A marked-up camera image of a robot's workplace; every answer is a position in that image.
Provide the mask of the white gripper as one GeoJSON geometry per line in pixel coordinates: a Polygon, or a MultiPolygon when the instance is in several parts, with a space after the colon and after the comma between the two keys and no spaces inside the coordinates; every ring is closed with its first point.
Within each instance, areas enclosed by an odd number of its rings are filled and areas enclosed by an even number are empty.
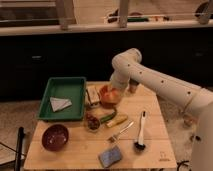
{"type": "Polygon", "coordinates": [[[110,81],[108,84],[108,92],[116,92],[117,93],[117,100],[121,100],[124,94],[124,91],[127,87],[126,83],[118,83],[110,81]]]}

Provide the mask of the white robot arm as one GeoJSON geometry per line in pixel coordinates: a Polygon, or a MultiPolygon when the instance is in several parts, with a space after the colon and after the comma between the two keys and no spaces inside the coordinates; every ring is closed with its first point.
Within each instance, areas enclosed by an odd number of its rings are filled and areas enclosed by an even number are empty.
{"type": "Polygon", "coordinates": [[[141,64],[142,54],[136,48],[117,54],[112,59],[113,88],[124,90],[130,79],[198,119],[190,159],[191,171],[213,171],[213,91],[149,69],[141,64]]]}

